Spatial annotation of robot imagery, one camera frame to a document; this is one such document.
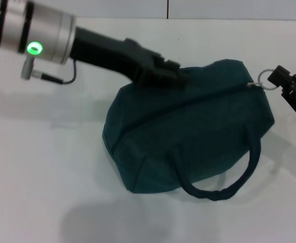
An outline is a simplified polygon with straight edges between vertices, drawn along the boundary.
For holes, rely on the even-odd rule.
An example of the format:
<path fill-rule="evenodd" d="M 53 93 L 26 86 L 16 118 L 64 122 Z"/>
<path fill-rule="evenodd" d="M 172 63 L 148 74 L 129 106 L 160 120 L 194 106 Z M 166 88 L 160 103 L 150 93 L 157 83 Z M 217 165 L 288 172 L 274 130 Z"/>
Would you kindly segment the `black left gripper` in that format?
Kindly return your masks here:
<path fill-rule="evenodd" d="M 140 87 L 183 89 L 188 83 L 177 72 L 179 63 L 165 60 L 132 39 L 117 40 L 80 27 L 76 28 L 70 57 L 118 72 Z"/>

